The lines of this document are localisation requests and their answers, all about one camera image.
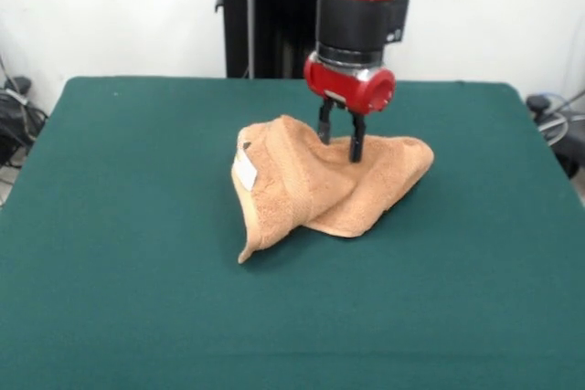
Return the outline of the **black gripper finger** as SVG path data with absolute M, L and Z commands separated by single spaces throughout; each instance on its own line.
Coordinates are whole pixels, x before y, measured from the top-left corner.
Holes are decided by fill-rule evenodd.
M 353 133 L 350 141 L 349 160 L 351 163 L 359 163 L 362 158 L 363 144 L 366 133 L 365 116 L 351 111 Z
M 335 103 L 333 100 L 324 100 L 319 109 L 317 134 L 322 143 L 330 143 L 331 122 L 330 114 Z

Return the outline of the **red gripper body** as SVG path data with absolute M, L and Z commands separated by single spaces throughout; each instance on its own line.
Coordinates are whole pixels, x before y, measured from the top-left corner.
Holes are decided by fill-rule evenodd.
M 314 94 L 331 98 L 361 115 L 383 111 L 396 89 L 395 76 L 385 67 L 338 69 L 322 62 L 315 52 L 305 61 L 303 74 Z

